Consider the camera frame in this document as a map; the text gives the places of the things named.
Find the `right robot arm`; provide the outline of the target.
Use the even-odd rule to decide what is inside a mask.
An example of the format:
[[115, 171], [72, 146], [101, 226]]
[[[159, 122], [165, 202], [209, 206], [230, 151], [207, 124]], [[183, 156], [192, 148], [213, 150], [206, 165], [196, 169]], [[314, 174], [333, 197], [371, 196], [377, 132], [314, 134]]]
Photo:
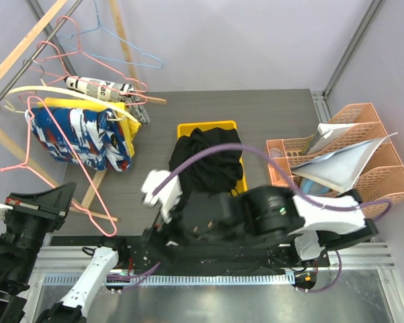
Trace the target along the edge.
[[315, 199], [354, 208], [340, 212], [316, 207], [285, 187], [260, 186], [237, 196], [193, 192], [183, 205], [159, 215], [144, 239], [162, 262], [267, 256], [289, 267], [312, 266], [328, 251], [378, 235], [359, 198], [350, 190]]

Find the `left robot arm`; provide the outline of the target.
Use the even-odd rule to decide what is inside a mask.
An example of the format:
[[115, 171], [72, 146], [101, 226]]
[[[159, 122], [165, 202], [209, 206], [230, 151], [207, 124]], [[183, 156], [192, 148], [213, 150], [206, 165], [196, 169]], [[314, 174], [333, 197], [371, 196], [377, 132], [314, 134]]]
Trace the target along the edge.
[[[27, 299], [21, 293], [38, 262], [46, 234], [60, 229], [71, 208], [74, 182], [26, 194], [11, 193], [2, 205], [6, 230], [0, 235], [0, 322], [21, 322]], [[102, 236], [91, 261], [71, 290], [38, 322], [86, 322], [89, 308], [107, 275], [129, 261], [125, 238]]]

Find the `black trousers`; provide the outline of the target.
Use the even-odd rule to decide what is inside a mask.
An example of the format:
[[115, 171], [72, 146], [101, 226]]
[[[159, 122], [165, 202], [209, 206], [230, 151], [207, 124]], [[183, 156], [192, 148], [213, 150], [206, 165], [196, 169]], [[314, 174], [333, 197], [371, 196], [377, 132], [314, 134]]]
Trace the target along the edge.
[[[225, 143], [240, 143], [235, 129], [220, 128], [201, 131], [196, 128], [190, 136], [177, 140], [169, 160], [169, 171], [174, 171], [187, 159], [209, 147]], [[227, 192], [236, 187], [243, 177], [240, 151], [222, 151], [204, 157], [187, 167], [179, 174], [182, 198], [188, 198], [193, 192]]]

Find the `cream plastic hanger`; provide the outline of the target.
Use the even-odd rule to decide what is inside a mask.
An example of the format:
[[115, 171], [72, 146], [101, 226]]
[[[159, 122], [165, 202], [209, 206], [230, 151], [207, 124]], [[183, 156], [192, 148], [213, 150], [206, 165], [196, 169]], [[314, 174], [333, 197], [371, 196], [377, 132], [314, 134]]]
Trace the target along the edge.
[[52, 86], [47, 86], [47, 85], [27, 85], [27, 86], [15, 87], [15, 88], [12, 88], [11, 90], [9, 90], [5, 94], [5, 98], [8, 95], [11, 95], [11, 94], [14, 94], [17, 92], [28, 92], [28, 91], [53, 92], [53, 93], [57, 93], [57, 94], [64, 94], [67, 96], [72, 96], [72, 97], [79, 98], [82, 100], [88, 100], [88, 101], [91, 101], [96, 104], [101, 104], [102, 106], [105, 106], [106, 108], [110, 108], [116, 112], [119, 112], [122, 115], [124, 115], [126, 118], [129, 118], [130, 120], [132, 120], [134, 122], [138, 122], [137, 119], [135, 119], [135, 117], [133, 117], [133, 115], [131, 115], [129, 112], [127, 112], [125, 108], [119, 109], [114, 102], [101, 101], [97, 98], [92, 98], [85, 94], [81, 94], [81, 93], [75, 92], [73, 90], [63, 89], [63, 88], [59, 88], [59, 87], [52, 87]]

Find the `blue white patterned garment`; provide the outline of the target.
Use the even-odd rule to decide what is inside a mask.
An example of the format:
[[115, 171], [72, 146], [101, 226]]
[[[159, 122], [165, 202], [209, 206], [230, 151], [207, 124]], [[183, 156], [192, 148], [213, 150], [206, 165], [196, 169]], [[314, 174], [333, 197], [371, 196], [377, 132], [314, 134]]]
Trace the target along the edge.
[[58, 162], [78, 164], [98, 171], [125, 172], [132, 165], [114, 113], [80, 108], [44, 107], [25, 111], [25, 119], [40, 144]]

